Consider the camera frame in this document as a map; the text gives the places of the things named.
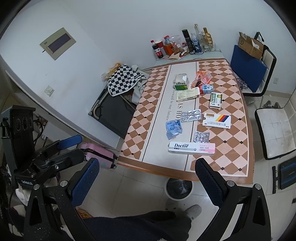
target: red cup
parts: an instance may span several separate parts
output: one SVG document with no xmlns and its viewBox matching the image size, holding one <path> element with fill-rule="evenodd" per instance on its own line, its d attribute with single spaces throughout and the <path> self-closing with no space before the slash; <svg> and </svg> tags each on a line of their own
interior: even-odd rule
<svg viewBox="0 0 296 241">
<path fill-rule="evenodd" d="M 163 48 L 163 42 L 162 42 L 162 40 L 158 40 L 155 43 L 158 45 L 159 48 Z"/>
</svg>

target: wall outlet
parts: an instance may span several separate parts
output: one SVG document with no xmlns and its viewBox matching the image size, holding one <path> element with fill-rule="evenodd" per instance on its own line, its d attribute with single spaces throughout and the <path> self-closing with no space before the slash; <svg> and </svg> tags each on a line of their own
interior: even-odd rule
<svg viewBox="0 0 296 241">
<path fill-rule="evenodd" d="M 54 89 L 50 85 L 48 85 L 44 91 L 44 93 L 47 94 L 48 96 L 51 96 L 53 92 L 54 92 Z"/>
</svg>

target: gold bottle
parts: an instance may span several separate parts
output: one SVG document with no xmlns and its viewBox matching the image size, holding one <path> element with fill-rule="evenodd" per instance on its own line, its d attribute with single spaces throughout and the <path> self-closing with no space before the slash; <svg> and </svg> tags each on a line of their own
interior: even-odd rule
<svg viewBox="0 0 296 241">
<path fill-rule="evenodd" d="M 207 28 L 203 28 L 203 29 L 204 29 L 205 36 L 206 36 L 206 39 L 208 41 L 208 44 L 210 45 L 210 47 L 212 49 L 213 46 L 214 46 L 212 36 L 207 32 Z"/>
</svg>

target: doctor toothpaste box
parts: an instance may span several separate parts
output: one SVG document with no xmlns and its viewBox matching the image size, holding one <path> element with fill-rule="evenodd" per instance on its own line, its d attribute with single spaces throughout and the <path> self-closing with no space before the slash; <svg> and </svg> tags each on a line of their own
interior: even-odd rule
<svg viewBox="0 0 296 241">
<path fill-rule="evenodd" d="M 215 154 L 215 143 L 175 142 L 168 145 L 169 153 L 212 156 Z"/>
</svg>

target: blue medicine packet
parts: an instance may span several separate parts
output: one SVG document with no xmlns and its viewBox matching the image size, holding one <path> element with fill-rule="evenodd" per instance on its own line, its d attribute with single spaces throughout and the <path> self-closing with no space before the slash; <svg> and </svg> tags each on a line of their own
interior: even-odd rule
<svg viewBox="0 0 296 241">
<path fill-rule="evenodd" d="M 182 133 L 182 127 L 180 120 L 170 120 L 165 123 L 165 127 L 167 129 L 167 137 L 168 139 L 175 138 L 177 135 Z"/>
</svg>

